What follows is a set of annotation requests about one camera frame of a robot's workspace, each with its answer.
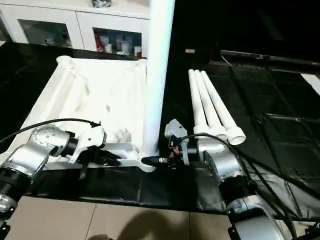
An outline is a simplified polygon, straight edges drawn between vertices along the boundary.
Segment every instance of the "tiled floor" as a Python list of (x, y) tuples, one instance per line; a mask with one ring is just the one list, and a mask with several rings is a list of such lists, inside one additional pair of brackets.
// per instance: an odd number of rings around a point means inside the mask
[[(230, 222), (222, 215), (31, 197), (20, 200), (8, 224), (7, 240), (230, 239)], [(305, 226), (296, 228), (301, 235)]]

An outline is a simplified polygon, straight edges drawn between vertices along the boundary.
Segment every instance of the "black tablecloth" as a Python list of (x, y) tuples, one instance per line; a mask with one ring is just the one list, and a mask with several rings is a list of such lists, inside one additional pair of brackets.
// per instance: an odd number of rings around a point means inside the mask
[[(56, 58), (113, 59), (119, 55), (68, 48), (5, 43), (0, 47), (0, 138), (19, 129), (57, 66)], [(170, 60), (164, 92), (159, 149), (165, 125), (177, 119), (189, 133), (194, 120), (188, 68)], [(308, 193), (261, 170), (297, 220), (320, 220), (320, 96), (299, 74), (226, 66), (206, 70), (236, 123), (246, 134), (240, 149), (273, 171), (292, 178)], [(10, 142), (0, 146), (5, 151)], [(224, 213), (225, 205), (208, 169), (188, 167), (145, 173), (137, 167), (42, 171), (27, 195), (41, 198)]]

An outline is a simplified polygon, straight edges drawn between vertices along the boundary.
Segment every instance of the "bottle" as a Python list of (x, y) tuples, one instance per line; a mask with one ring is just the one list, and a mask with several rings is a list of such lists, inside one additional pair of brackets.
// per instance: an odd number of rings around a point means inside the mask
[(100, 40), (99, 33), (94, 32), (94, 37), (95, 37), (96, 50), (98, 52), (103, 53), (104, 52), (104, 46), (103, 46), (103, 44), (102, 44), (102, 42)]

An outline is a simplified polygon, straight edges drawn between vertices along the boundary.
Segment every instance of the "white plastic part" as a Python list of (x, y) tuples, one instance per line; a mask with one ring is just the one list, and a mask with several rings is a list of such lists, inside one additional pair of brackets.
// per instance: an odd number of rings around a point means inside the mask
[(193, 117), (194, 117), (193, 133), (211, 134), (209, 126), (207, 125), (204, 108), (202, 106), (198, 84), (195, 76), (195, 71), (190, 69), (188, 71), (188, 74), (189, 74), (190, 92), (191, 92), (192, 109), (193, 109)]
[(225, 127), (226, 136), (228, 141), (232, 145), (242, 144), (246, 140), (246, 135), (240, 127), (237, 126), (236, 122), (232, 118), (228, 109), (226, 108), (224, 102), (219, 96), (217, 90), (209, 79), (205, 71), (201, 71), (201, 76), (203, 78), (204, 85), (209, 93), (209, 96), (213, 102), (214, 108), (219, 115), (219, 118)]
[(102, 126), (90, 128), (78, 138), (78, 144), (72, 156), (67, 155), (70, 164), (74, 164), (79, 155), (91, 146), (99, 147), (105, 143), (106, 132)]
[(210, 127), (210, 132), (212, 135), (221, 138), (222, 140), (227, 140), (227, 132), (224, 126), (221, 125), (215, 107), (210, 99), (208, 91), (206, 89), (205, 83), (199, 70), (194, 71), (196, 83), (201, 97), (202, 106), (204, 109), (205, 117)]
[(156, 156), (175, 0), (151, 0), (141, 157)]

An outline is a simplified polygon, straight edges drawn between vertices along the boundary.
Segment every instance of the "white plastic rod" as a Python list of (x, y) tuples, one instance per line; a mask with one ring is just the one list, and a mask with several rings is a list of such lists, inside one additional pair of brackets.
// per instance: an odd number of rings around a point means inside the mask
[(151, 0), (141, 157), (158, 154), (175, 0)]
[(219, 117), (210, 99), (210, 96), (208, 94), (208, 91), (206, 89), (205, 83), (199, 70), (195, 70), (194, 75), (199, 89), (202, 106), (205, 112), (205, 117), (210, 127), (211, 134), (223, 140), (227, 140), (226, 129), (220, 123)]
[(207, 73), (205, 71), (201, 71), (201, 76), (203, 78), (204, 85), (209, 93), (209, 96), (213, 102), (214, 108), (217, 111), (223, 126), (225, 127), (226, 136), (229, 143), (232, 145), (242, 144), (246, 140), (246, 135), (244, 134), (242, 129), (235, 123), (224, 102), (219, 96), (217, 90), (209, 79)]
[(200, 134), (200, 133), (211, 134), (210, 129), (207, 125), (204, 108), (202, 106), (195, 72), (192, 69), (190, 69), (188, 71), (188, 74), (189, 74), (192, 109), (193, 109), (193, 117), (194, 117), (193, 132), (195, 134)]

